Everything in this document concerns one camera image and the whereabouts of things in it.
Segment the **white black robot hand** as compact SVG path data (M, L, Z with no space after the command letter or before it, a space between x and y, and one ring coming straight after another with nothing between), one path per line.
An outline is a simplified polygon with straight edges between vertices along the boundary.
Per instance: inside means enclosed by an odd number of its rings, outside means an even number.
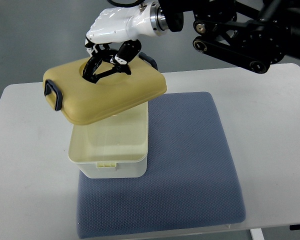
M110 2L86 33L85 47L90 59L83 69L83 78L97 83L115 73L131 74L129 63L142 48L140 35L161 36L168 24L157 1Z

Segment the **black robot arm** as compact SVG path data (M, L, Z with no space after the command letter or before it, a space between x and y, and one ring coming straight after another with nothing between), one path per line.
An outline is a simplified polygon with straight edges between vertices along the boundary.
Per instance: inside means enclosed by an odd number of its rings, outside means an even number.
M155 32L183 29L184 13L194 15L200 53L263 74L285 56L300 60L300 0L265 0L255 9L237 0L136 0L113 6L149 12Z

